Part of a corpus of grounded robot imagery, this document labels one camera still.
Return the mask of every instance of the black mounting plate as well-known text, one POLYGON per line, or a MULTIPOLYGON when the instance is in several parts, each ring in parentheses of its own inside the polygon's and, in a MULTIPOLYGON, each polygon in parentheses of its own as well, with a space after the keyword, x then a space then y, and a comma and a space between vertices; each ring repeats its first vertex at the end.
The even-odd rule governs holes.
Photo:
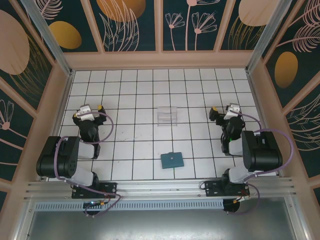
POLYGON ((205 181, 204 182, 205 194, 207 197, 237 197, 241 195, 250 195, 248 185, 235 184, 229 182, 223 186, 221 180, 205 181))
MULTIPOLYGON (((100 182, 98 191, 116 194, 117 185, 118 184, 116 182, 100 182)), ((111 195, 109 196, 111 199, 114 199, 116 197, 111 195)), ((74 185, 71 198, 72 199, 104 199, 105 195, 88 191, 74 185)))

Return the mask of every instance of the yellow oval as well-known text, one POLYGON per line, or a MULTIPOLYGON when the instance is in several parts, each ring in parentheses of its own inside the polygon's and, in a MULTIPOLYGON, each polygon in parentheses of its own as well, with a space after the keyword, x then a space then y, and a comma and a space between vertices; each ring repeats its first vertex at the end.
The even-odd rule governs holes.
POLYGON ((125 9, 122 2, 128 8, 128 11, 129 9, 133 11, 136 18, 139 18, 146 9, 146 0, 96 0, 96 2, 108 18, 117 22, 128 22, 130 20, 128 17, 125 19, 125 9))
POLYGON ((294 81, 298 71, 298 59, 292 52, 282 53, 275 64, 274 78, 276 84, 285 89, 294 81))
POLYGON ((65 21, 55 21, 49 26, 58 44, 65 49, 76 49, 82 43, 78 30, 65 21))
POLYGON ((0 10, 0 69, 11 75, 21 74, 30 56, 28 35, 10 14, 0 10))
POLYGON ((259 27, 266 25, 274 13, 278 0, 241 0, 239 18, 245 25, 259 27))

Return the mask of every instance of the white tiled floor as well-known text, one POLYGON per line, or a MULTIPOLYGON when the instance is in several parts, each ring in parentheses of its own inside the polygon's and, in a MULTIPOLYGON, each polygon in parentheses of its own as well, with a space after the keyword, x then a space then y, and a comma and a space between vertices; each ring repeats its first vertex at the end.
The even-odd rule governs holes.
MULTIPOLYGON (((159 180, 220 177, 242 158, 221 152, 221 128, 209 120, 212 106, 223 113, 239 103, 259 118, 244 69, 147 69, 77 71, 62 120, 61 136, 77 136, 72 116, 88 103, 102 104, 115 122, 96 160, 79 164, 100 180, 159 180), (157 107, 177 107, 178 125, 157 125, 157 107), (182 152, 184 167, 162 169, 160 155, 182 152)), ((247 130, 258 129, 244 118, 247 130)), ((100 139, 111 129, 99 127, 100 139)))

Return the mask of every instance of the teal square pad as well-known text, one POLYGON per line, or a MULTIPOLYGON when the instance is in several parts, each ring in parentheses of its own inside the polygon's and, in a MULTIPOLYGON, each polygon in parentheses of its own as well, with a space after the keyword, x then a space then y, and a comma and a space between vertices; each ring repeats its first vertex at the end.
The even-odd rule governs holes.
POLYGON ((184 159, 181 152, 169 152, 161 154, 162 169, 184 167, 184 159))

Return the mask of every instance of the vent grille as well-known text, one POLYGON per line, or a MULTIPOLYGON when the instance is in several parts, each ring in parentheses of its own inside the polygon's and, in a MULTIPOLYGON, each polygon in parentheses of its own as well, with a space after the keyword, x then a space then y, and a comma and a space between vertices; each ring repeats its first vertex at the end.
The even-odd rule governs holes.
MULTIPOLYGON (((84 211, 84 202, 38 202, 36 212, 76 212, 84 211)), ((110 203, 94 206, 88 211, 104 210, 110 203)), ((191 210, 191 209, 223 209, 222 199, 208 200, 149 200, 149 201, 121 201, 111 211, 141 211, 141 210, 191 210)))

